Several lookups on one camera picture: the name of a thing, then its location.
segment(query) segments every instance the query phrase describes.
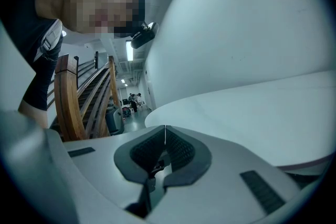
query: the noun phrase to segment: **hallway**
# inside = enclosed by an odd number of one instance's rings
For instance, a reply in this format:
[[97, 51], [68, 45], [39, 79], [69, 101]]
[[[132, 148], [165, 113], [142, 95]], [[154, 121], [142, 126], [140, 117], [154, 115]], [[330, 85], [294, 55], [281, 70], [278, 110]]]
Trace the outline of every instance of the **hallway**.
[[145, 119], [151, 113], [150, 109], [138, 110], [125, 120], [124, 133], [134, 132], [146, 128]]

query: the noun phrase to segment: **ceiling light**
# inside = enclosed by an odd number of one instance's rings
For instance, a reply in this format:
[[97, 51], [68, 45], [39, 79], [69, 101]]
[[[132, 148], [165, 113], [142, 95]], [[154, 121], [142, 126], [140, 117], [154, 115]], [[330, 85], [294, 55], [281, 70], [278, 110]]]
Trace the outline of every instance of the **ceiling light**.
[[127, 60], [133, 61], [133, 48], [131, 47], [130, 41], [126, 41], [126, 52], [127, 52]]

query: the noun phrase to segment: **black shirt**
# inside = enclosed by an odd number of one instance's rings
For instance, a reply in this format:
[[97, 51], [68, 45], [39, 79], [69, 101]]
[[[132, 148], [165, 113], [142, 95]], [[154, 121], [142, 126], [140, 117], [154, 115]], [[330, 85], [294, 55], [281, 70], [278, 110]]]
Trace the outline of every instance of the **black shirt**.
[[42, 110], [47, 110], [47, 91], [54, 73], [63, 37], [57, 46], [34, 61], [44, 33], [54, 23], [54, 19], [38, 17], [35, 0], [2, 0], [1, 20], [14, 45], [36, 72], [29, 85], [24, 100]]

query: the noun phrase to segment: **black grip strip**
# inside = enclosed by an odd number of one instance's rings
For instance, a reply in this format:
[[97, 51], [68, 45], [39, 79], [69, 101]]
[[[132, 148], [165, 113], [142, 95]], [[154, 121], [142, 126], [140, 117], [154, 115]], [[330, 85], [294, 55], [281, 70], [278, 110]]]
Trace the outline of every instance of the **black grip strip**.
[[191, 185], [211, 166], [212, 155], [208, 147], [171, 126], [166, 126], [166, 150], [173, 173], [165, 177], [164, 188]]
[[88, 154], [94, 151], [95, 150], [92, 147], [85, 147], [85, 148], [81, 148], [80, 150], [68, 151], [68, 154], [72, 158], [72, 157], [77, 157], [80, 155]]
[[240, 176], [267, 214], [276, 211], [285, 204], [284, 200], [256, 171], [244, 172]]
[[164, 150], [164, 125], [121, 145], [114, 163], [125, 179], [145, 184]]

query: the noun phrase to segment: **seated person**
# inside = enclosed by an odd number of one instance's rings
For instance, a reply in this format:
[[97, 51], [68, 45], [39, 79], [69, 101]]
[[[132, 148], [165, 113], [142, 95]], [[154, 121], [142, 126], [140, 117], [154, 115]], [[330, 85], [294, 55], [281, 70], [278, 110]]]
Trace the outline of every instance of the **seated person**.
[[55, 47], [36, 58], [45, 33], [56, 20], [79, 33], [129, 36], [144, 20], [144, 0], [2, 0], [1, 20], [10, 38], [36, 72], [19, 111], [47, 126], [47, 91], [63, 36]]

